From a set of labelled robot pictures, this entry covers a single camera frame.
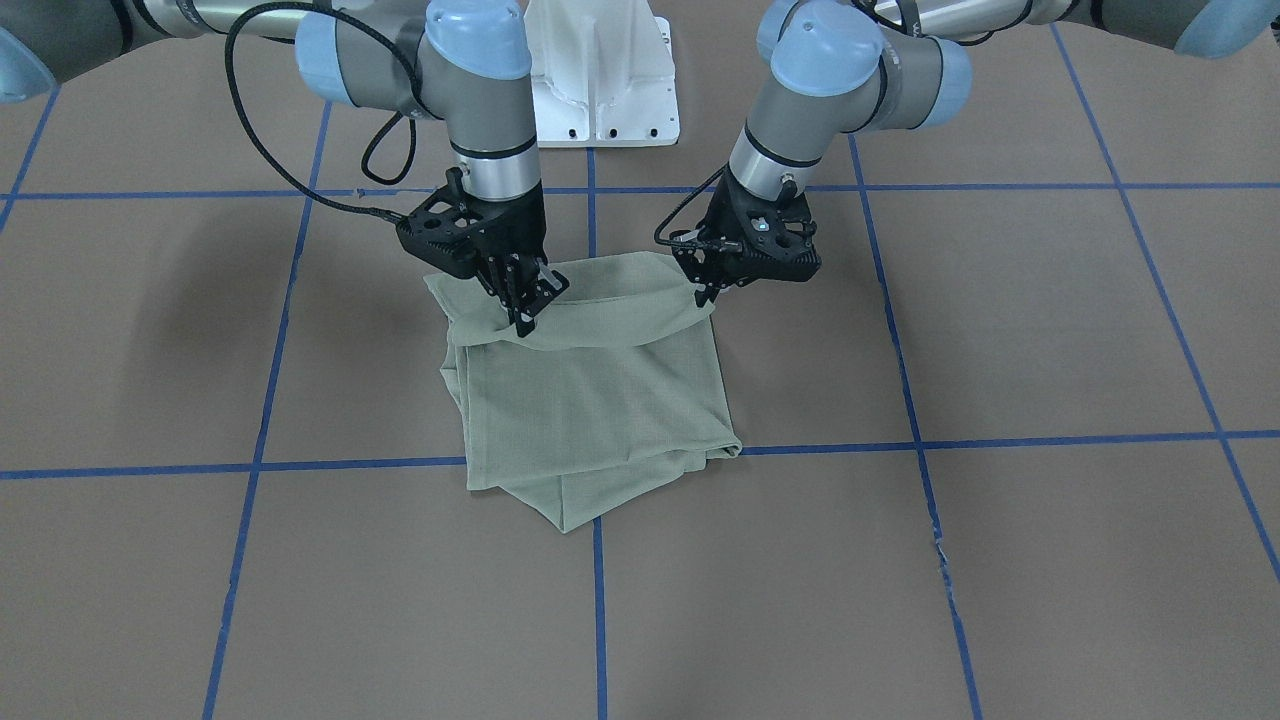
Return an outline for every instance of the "cloth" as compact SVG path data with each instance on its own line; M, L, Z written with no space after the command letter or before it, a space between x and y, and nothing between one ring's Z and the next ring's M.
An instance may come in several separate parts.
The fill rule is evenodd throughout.
M676 261L557 265L570 279L525 338L475 281L425 278L449 318L440 374L462 413L467 489L500 487L561 532L737 456L713 306Z

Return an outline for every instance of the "folded towel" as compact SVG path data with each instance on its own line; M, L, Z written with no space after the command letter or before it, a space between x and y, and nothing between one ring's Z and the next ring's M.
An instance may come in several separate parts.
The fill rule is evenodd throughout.
M449 318L440 374L462 413L467 488L500 487L561 532L737 456L710 313L676 261L557 265L570 288L516 336L475 281L429 275Z

